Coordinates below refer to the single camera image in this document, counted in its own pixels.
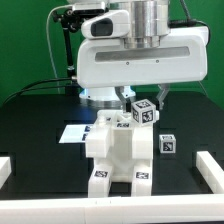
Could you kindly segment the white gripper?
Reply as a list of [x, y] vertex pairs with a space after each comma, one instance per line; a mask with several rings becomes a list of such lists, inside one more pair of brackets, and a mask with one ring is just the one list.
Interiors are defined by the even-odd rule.
[[201, 81], [207, 74], [208, 28], [175, 28], [156, 48], [127, 49], [122, 39], [86, 40], [78, 51], [77, 79], [83, 88], [116, 87], [124, 112], [131, 111], [130, 86], [159, 84], [162, 110], [170, 85]]

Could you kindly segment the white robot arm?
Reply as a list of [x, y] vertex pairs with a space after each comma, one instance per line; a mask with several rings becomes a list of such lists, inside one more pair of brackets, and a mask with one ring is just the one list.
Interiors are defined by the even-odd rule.
[[67, 0], [85, 37], [77, 57], [80, 100], [125, 106], [133, 86], [156, 84], [163, 101], [171, 83], [207, 74], [208, 26], [169, 18], [170, 0]]

